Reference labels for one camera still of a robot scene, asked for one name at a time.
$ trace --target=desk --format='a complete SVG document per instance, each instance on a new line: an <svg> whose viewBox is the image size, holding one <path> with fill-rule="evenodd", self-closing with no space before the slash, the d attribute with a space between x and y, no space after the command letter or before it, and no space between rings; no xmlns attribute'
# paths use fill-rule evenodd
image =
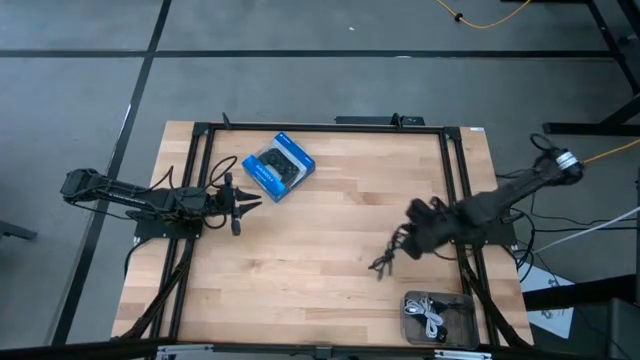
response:
<svg viewBox="0 0 640 360"><path fill-rule="evenodd" d="M180 183L192 122L168 122L152 183L171 165ZM496 187L484 132L461 128L472 191ZM210 161L240 160L276 132L217 130ZM400 133L293 132L287 134L316 160L316 172L278 204L268 197L242 219L242 234L205 229L196 242L180 323L180 341L253 344L410 346L400 332L400 305L409 290L462 292L455 261L426 255L413 261L397 252L392 277L367 270L380 256L415 197L446 186L437 136ZM195 183L202 151L196 155ZM462 194L457 164L457 193ZM242 190L260 193L241 161L232 169ZM167 240L151 240L131 258L113 335L128 330L158 291ZM454 256L451 246L439 252ZM532 342L512 258L483 250L492 297L508 322ZM166 335L173 308L165 308ZM480 338L487 341L476 301Z"/></svg>

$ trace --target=playstation controller box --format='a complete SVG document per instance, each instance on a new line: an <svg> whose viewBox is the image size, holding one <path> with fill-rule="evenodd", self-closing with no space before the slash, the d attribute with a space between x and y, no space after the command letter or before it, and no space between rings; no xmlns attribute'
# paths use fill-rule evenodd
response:
<svg viewBox="0 0 640 360"><path fill-rule="evenodd" d="M311 156L283 132L258 153L249 155L242 166L275 202L316 169Z"/></svg>

